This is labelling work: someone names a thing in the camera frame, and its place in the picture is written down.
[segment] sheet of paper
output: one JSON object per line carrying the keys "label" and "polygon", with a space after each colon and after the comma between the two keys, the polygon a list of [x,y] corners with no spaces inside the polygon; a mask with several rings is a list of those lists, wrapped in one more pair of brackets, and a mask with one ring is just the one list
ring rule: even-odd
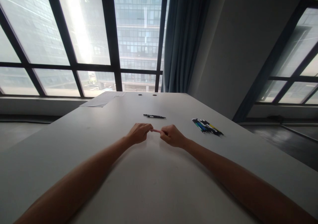
{"label": "sheet of paper", "polygon": [[126,91],[105,91],[101,95],[109,95],[109,96],[124,96]]}
{"label": "sheet of paper", "polygon": [[90,107],[104,107],[108,102],[114,99],[114,96],[103,95],[104,93],[100,94],[99,96],[91,99],[90,101],[81,104],[80,106],[90,106]]}
{"label": "sheet of paper", "polygon": [[110,102],[116,96],[124,96],[127,92],[123,91],[105,91],[99,96],[91,99],[90,101],[81,104],[80,106],[89,107],[104,107],[108,102]]}

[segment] window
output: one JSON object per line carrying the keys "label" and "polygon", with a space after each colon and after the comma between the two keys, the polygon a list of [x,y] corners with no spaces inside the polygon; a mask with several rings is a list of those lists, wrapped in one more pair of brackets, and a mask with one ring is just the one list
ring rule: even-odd
{"label": "window", "polygon": [[14,51],[9,39],[0,26],[0,62],[20,63],[16,52]]}
{"label": "window", "polygon": [[318,1],[299,19],[257,102],[318,105]]}
{"label": "window", "polygon": [[39,95],[24,68],[0,67],[0,90],[11,95]]}
{"label": "window", "polygon": [[49,96],[80,96],[70,70],[35,69],[45,93]]}
{"label": "window", "polygon": [[163,70],[164,59],[165,59],[165,42],[166,42],[166,29],[167,29],[167,19],[168,19],[168,11],[169,11],[169,3],[170,0],[167,0],[167,9],[166,9],[166,20],[165,20],[165,30],[163,34],[163,46],[162,46],[162,55],[161,55],[161,67],[160,70]]}
{"label": "window", "polygon": [[102,0],[60,0],[78,63],[110,65]]}
{"label": "window", "polygon": [[156,75],[122,73],[123,91],[155,91]]}
{"label": "window", "polygon": [[162,87],[162,75],[159,77],[159,89],[158,92],[161,92],[161,87]]}
{"label": "window", "polygon": [[70,65],[49,0],[0,0],[30,63]]}
{"label": "window", "polygon": [[156,70],[162,0],[115,0],[120,67]]}
{"label": "window", "polygon": [[0,95],[161,89],[169,0],[0,0],[0,7]]}
{"label": "window", "polygon": [[116,91],[114,73],[78,71],[80,83],[87,97],[95,97],[104,91]]}

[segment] window pane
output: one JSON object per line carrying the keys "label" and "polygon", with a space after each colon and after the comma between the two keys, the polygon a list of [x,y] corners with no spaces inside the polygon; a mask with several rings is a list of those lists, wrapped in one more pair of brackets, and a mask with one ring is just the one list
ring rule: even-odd
{"label": "window pane", "polygon": [[104,91],[116,91],[115,75],[111,72],[78,71],[80,82],[87,97],[95,97]]}
{"label": "window pane", "polygon": [[165,20],[165,30],[164,30],[164,33],[163,33],[163,46],[162,46],[162,55],[161,55],[160,70],[163,70],[164,60],[165,60],[165,42],[166,42],[166,29],[167,29],[167,19],[168,19],[169,3],[170,3],[170,0],[167,0],[166,20]]}
{"label": "window pane", "polygon": [[122,73],[123,91],[155,92],[156,75]]}
{"label": "window pane", "polygon": [[305,70],[301,73],[301,76],[316,77],[318,75],[318,56],[316,55],[312,61],[308,64]]}
{"label": "window pane", "polygon": [[306,102],[306,104],[318,104],[318,91]]}
{"label": "window pane", "polygon": [[156,70],[162,0],[115,0],[120,67]]}
{"label": "window pane", "polygon": [[69,65],[48,0],[0,0],[30,63]]}
{"label": "window pane", "polygon": [[60,0],[78,63],[110,65],[102,0]]}
{"label": "window pane", "polygon": [[70,70],[34,69],[47,95],[80,96]]}
{"label": "window pane", "polygon": [[318,42],[318,9],[307,8],[285,46],[272,76],[290,77]]}
{"label": "window pane", "polygon": [[316,85],[317,83],[294,82],[279,103],[300,104]]}
{"label": "window pane", "polygon": [[285,83],[286,81],[267,81],[257,102],[272,102]]}
{"label": "window pane", "polygon": [[21,62],[1,26],[0,26],[0,51],[1,51],[0,62],[15,62],[15,63]]}
{"label": "window pane", "polygon": [[24,68],[0,67],[0,88],[5,94],[39,95]]}
{"label": "window pane", "polygon": [[158,92],[161,92],[161,87],[162,87],[162,75],[159,77],[159,89]]}

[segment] white wall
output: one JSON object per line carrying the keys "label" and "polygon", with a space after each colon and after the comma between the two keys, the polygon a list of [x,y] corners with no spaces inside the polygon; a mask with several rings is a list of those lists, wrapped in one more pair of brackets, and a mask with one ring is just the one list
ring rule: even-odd
{"label": "white wall", "polygon": [[268,116],[281,115],[290,119],[318,119],[318,107],[314,106],[273,106],[254,105],[248,114],[248,118],[266,118]]}
{"label": "white wall", "polygon": [[72,98],[0,97],[0,114],[64,116],[86,101]]}
{"label": "white wall", "polygon": [[232,119],[299,1],[211,0],[188,94]]}

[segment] floor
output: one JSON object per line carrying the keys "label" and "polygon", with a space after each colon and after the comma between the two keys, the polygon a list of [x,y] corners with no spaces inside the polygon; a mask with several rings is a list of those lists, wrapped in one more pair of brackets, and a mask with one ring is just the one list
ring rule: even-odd
{"label": "floor", "polygon": [[[242,127],[318,172],[318,143],[280,126],[242,125]],[[318,139],[318,127],[290,126],[289,128]]]}
{"label": "floor", "polygon": [[[0,122],[0,152],[9,149],[47,125]],[[318,143],[279,126],[243,125],[243,127],[318,172]],[[318,127],[292,126],[290,128],[318,139]]]}
{"label": "floor", "polygon": [[0,122],[0,152],[3,152],[48,124]]}

